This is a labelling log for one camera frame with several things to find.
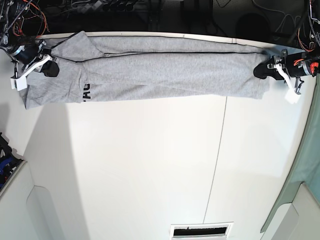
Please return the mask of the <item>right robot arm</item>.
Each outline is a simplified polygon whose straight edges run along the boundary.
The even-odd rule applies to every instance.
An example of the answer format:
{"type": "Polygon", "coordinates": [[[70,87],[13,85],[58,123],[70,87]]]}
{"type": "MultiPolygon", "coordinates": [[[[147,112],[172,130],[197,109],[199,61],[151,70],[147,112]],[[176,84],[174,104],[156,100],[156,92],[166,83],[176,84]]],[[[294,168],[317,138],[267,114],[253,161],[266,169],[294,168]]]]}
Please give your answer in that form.
{"type": "Polygon", "coordinates": [[[38,72],[55,78],[60,69],[51,55],[47,42],[41,39],[48,31],[47,18],[32,0],[2,0],[0,2],[0,49],[14,64],[14,79],[27,71],[38,72]],[[31,19],[39,19],[35,35],[27,35],[23,25],[31,19]]]}

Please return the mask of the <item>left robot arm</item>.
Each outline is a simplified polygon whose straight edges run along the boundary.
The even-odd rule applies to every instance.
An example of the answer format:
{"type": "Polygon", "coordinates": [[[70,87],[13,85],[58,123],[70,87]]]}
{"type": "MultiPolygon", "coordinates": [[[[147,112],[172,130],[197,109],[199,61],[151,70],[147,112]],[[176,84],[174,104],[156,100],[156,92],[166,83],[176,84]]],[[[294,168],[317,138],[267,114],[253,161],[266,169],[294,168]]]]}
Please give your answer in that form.
{"type": "Polygon", "coordinates": [[[305,10],[288,42],[294,40],[302,49],[302,52],[289,54],[283,49],[280,55],[273,55],[264,63],[259,64],[253,70],[253,75],[260,79],[271,77],[282,81],[276,65],[290,78],[304,76],[316,77],[320,73],[320,2],[318,0],[306,0],[305,10]]]}

